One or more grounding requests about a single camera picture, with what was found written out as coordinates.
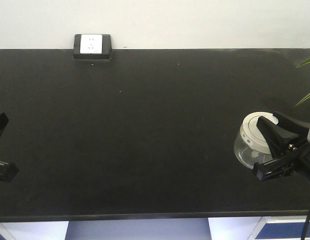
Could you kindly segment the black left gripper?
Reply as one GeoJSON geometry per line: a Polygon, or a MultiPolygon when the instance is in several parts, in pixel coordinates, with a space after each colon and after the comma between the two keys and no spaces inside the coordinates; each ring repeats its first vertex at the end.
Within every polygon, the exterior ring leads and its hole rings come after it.
{"type": "MultiPolygon", "coordinates": [[[[9,119],[4,112],[0,112],[0,138],[6,128],[9,119]]],[[[1,182],[11,182],[14,177],[18,174],[18,167],[12,162],[0,161],[0,181],[1,182]]]]}

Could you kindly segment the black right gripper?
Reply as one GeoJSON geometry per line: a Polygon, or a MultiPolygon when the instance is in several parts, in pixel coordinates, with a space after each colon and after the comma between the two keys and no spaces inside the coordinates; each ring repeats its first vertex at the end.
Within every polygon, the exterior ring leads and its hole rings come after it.
{"type": "Polygon", "coordinates": [[[252,172],[260,181],[291,177],[299,174],[310,185],[310,142],[297,141],[306,137],[310,123],[274,111],[278,124],[264,116],[257,120],[257,128],[264,137],[272,159],[265,163],[255,162],[252,172]]]}

